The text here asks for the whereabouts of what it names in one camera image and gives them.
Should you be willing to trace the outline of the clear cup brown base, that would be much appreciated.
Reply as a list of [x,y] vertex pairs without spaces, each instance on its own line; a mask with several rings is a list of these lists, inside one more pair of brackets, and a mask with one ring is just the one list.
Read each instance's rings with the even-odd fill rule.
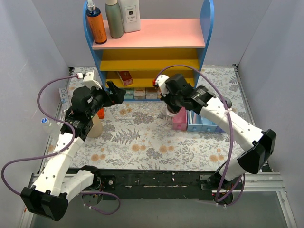
[[166,114],[168,116],[174,117],[181,110],[181,107],[176,106],[176,105],[167,104],[165,110],[166,110]]

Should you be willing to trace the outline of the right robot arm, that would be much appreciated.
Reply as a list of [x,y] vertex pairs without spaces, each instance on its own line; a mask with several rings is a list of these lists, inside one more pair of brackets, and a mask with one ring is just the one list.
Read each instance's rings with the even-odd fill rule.
[[207,179],[209,185],[225,189],[246,172],[257,174],[273,153],[276,142],[273,130],[264,131],[226,110],[220,98],[206,87],[193,88],[181,74],[159,75],[153,84],[160,89],[168,113],[176,114],[181,108],[193,111],[215,123],[243,149],[242,154],[226,161]]

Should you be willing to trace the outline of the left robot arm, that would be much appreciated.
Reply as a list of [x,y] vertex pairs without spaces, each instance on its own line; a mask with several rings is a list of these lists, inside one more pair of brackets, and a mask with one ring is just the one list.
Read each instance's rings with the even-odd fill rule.
[[73,157],[83,145],[93,127],[93,118],[103,107],[120,105],[126,91],[112,81],[107,82],[109,91],[99,84],[83,86],[73,92],[71,107],[65,114],[56,150],[44,170],[29,187],[24,187],[21,198],[27,209],[54,221],[63,218],[69,202],[84,189],[101,192],[106,181],[98,176],[94,166],[84,166],[78,173],[64,181]]

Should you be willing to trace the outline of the orange razor package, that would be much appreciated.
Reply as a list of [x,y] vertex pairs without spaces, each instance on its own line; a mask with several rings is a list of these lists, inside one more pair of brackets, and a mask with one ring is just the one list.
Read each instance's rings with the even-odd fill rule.
[[98,112],[97,112],[97,116],[99,119],[104,119],[105,118],[105,111],[104,109],[100,109]]

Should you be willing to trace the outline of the pink drawer box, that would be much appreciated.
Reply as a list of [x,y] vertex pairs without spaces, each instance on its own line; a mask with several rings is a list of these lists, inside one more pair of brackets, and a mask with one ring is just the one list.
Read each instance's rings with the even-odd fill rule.
[[186,131],[188,127],[187,110],[183,107],[172,119],[174,130]]

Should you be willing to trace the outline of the red small box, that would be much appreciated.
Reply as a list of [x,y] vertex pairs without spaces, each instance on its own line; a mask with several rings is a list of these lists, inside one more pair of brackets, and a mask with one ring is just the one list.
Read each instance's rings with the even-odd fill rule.
[[129,86],[133,84],[133,78],[129,71],[117,71],[117,74],[123,86]]

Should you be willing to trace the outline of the orange soap box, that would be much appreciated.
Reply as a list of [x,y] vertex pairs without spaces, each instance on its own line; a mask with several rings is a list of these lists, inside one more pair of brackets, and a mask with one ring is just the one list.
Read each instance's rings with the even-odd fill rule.
[[133,96],[135,100],[146,98],[146,88],[134,88]]

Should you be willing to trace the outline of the purple blue drawer box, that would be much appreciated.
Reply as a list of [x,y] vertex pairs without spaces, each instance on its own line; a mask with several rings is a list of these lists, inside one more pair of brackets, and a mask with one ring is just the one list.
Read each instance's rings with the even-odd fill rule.
[[224,133],[225,131],[217,126],[215,132]]

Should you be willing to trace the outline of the dark blue cup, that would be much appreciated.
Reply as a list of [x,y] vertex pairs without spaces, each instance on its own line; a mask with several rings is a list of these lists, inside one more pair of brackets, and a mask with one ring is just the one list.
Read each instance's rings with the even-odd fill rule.
[[231,108],[231,107],[232,107],[232,102],[231,102],[230,99],[225,98],[225,102],[226,102],[228,108]]

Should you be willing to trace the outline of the blue wooden shelf unit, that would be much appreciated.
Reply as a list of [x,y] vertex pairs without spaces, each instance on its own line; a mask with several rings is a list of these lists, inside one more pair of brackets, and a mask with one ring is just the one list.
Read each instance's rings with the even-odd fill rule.
[[152,81],[164,70],[168,76],[183,74],[196,87],[208,50],[214,22],[214,3],[205,0],[194,19],[142,19],[139,31],[121,38],[108,37],[104,44],[94,41],[83,4],[83,27],[101,85],[112,81],[123,88],[117,72],[128,71],[130,88],[152,87]]

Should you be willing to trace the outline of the orange spray bottle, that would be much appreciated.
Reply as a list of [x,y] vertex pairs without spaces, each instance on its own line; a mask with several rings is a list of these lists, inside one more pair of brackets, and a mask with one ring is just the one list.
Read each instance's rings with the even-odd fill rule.
[[86,17],[88,19],[88,23],[92,31],[95,43],[105,43],[107,41],[107,35],[105,31],[103,17],[100,9],[95,6],[92,0],[87,1]]

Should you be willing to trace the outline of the grey green bottle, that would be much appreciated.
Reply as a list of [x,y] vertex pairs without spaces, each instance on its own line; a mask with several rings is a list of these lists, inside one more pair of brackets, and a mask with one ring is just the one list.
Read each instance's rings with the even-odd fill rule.
[[107,0],[105,12],[111,37],[120,38],[124,34],[124,28],[118,0]]

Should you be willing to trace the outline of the white labelled bottle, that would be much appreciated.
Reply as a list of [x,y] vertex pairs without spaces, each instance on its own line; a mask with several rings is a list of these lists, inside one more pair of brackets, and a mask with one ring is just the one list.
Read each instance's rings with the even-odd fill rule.
[[138,0],[119,0],[118,1],[125,33],[141,30],[140,10]]

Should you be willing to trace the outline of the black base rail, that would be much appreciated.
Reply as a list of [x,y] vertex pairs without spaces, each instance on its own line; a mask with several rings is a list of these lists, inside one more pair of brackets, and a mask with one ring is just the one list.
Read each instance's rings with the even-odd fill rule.
[[221,177],[214,171],[95,169],[91,190],[103,190],[122,200],[213,200]]

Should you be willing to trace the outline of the aluminium frame rail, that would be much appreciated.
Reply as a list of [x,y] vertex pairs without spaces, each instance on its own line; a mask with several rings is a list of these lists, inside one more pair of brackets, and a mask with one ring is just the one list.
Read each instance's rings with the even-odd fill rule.
[[245,175],[245,192],[281,192],[285,184],[279,172],[259,172]]

